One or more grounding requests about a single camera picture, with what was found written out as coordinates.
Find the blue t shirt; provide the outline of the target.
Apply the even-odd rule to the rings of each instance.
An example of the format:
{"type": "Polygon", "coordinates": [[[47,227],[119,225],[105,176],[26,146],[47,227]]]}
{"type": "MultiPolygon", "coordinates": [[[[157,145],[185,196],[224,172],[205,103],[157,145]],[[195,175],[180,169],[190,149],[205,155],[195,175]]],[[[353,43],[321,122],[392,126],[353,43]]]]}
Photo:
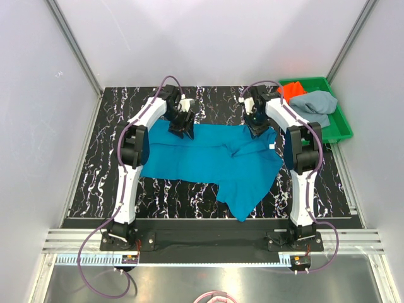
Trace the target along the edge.
{"type": "Polygon", "coordinates": [[[195,124],[194,139],[179,138],[159,119],[149,132],[150,156],[141,176],[212,183],[217,200],[244,222],[269,193],[283,161],[273,128],[253,138],[246,125],[195,124]]]}

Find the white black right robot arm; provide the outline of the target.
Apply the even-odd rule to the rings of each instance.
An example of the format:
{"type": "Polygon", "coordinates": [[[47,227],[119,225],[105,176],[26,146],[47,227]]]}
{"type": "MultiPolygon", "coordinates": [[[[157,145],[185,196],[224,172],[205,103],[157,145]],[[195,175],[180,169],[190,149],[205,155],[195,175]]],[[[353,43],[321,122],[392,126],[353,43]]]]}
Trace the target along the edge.
{"type": "Polygon", "coordinates": [[[239,102],[244,104],[243,116],[253,138],[261,136],[275,121],[285,133],[283,161],[292,178],[292,208],[288,228],[282,233],[268,235],[268,242],[279,248],[308,253],[314,247],[316,227],[312,212],[314,183],[323,162],[321,126],[308,122],[294,111],[284,99],[283,87],[271,84],[280,91],[268,91],[264,81],[243,89],[239,102]]]}

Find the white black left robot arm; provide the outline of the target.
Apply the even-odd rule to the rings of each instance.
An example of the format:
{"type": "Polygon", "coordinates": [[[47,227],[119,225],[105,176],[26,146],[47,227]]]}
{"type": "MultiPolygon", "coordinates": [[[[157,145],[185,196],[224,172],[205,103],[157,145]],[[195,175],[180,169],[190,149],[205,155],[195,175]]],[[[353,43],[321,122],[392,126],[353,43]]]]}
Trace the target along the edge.
{"type": "Polygon", "coordinates": [[[164,117],[168,132],[183,139],[194,139],[194,100],[185,97],[180,86],[165,85],[148,97],[145,106],[117,128],[116,152],[119,182],[111,219],[102,224],[102,250],[130,250],[140,245],[135,229],[138,180],[150,155],[149,131],[164,117]]]}

